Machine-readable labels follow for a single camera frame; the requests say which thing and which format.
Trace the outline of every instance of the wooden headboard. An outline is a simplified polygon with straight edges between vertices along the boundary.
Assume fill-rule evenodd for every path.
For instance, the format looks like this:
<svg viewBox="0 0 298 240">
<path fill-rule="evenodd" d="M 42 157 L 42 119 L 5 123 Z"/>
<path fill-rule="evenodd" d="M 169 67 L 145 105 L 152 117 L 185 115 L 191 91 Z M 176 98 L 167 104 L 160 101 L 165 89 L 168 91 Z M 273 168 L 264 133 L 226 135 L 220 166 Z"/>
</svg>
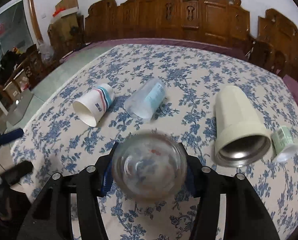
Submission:
<svg viewBox="0 0 298 240">
<path fill-rule="evenodd" d="M 288 74 L 298 79 L 298 28 L 275 9 L 266 10 L 265 18 L 258 18 L 258 41 L 270 47 L 265 68 L 283 69 L 280 76 Z"/>
<path fill-rule="evenodd" d="M 85 20 L 86 41 L 172 38 L 244 51 L 250 48 L 249 12 L 241 0 L 115 0 L 92 4 Z"/>
</svg>

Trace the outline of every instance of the blue floral tablecloth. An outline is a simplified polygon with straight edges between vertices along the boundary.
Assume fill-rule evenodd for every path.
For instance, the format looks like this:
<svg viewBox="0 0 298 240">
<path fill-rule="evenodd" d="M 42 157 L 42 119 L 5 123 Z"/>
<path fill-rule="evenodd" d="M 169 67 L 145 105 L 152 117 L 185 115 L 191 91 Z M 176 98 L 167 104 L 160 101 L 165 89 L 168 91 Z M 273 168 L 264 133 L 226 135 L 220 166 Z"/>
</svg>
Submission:
<svg viewBox="0 0 298 240">
<path fill-rule="evenodd" d="M 168 87 L 164 103 L 150 123 L 132 119 L 123 103 L 152 77 Z M 100 83 L 114 88 L 116 99 L 98 127 L 85 125 L 72 102 Z M 298 142 L 298 107 L 281 78 L 252 64 L 221 54 L 183 47 L 120 45 L 96 58 L 57 91 L 25 127 L 13 149 L 14 163 L 30 160 L 34 172 L 22 180 L 33 201 L 54 172 L 75 174 L 115 141 L 140 130 L 152 130 L 182 142 L 188 154 L 220 174 L 243 172 L 264 202 L 281 239 L 298 225 L 298 153 L 287 163 L 272 163 L 272 149 L 261 160 L 243 167 L 224 168 L 212 162 L 216 138 L 215 94 L 225 85 L 240 87 L 275 130 L 286 125 Z M 72 195 L 73 231 L 80 238 Z M 98 203 L 109 239 L 188 239 L 199 199 L 183 187 L 169 199 L 154 204 L 135 203 L 114 183 Z M 222 197 L 217 240 L 223 237 L 225 201 Z"/>
</svg>

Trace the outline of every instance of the plastic bag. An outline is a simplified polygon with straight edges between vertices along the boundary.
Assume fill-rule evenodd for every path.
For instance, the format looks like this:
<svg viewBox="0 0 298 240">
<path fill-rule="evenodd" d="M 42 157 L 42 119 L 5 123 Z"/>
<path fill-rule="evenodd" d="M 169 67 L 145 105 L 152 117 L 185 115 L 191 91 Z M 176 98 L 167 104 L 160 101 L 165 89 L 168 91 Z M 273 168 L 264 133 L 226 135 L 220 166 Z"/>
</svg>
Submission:
<svg viewBox="0 0 298 240">
<path fill-rule="evenodd" d="M 53 48 L 43 41 L 38 41 L 38 45 L 39 51 L 41 53 L 41 60 L 43 61 L 43 63 L 51 61 L 54 55 Z"/>
</svg>

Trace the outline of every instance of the barcode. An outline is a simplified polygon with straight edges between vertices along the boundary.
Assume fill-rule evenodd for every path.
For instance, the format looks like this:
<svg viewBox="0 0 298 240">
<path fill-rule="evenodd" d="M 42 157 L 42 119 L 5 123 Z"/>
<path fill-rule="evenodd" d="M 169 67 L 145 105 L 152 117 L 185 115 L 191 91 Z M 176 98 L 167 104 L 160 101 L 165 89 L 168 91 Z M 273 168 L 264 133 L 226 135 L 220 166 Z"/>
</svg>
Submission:
<svg viewBox="0 0 298 240">
<path fill-rule="evenodd" d="M 280 141 L 280 144 L 281 144 L 281 147 L 284 148 L 288 144 L 288 141 L 286 139 L 283 139 Z"/>
<path fill-rule="evenodd" d="M 279 136 L 279 139 L 280 139 L 280 140 L 281 140 L 282 138 L 284 138 L 285 134 L 283 133 L 283 130 L 282 130 L 282 129 L 280 129 L 280 130 L 278 131 L 278 136 Z"/>
<path fill-rule="evenodd" d="M 160 84 L 158 84 L 159 86 L 158 86 L 158 88 L 159 88 L 159 90 L 161 91 L 161 92 L 163 92 L 163 88 L 162 88 L 162 86 L 160 85 Z"/>
</svg>

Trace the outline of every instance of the small bottle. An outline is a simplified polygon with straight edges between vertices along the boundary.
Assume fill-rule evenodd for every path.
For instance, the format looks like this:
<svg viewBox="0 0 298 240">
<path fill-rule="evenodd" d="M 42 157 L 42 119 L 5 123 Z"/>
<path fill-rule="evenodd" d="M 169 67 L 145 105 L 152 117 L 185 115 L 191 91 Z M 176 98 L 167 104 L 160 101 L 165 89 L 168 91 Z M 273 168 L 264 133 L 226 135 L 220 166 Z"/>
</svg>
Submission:
<svg viewBox="0 0 298 240">
<path fill-rule="evenodd" d="M 285 163 L 298 152 L 298 143 L 294 143 L 287 126 L 281 126 L 271 135 L 276 156 L 272 160 L 277 163 Z"/>
<path fill-rule="evenodd" d="M 152 78 L 125 101 L 124 107 L 133 118 L 149 122 L 165 98 L 165 90 L 161 80 Z"/>
</svg>

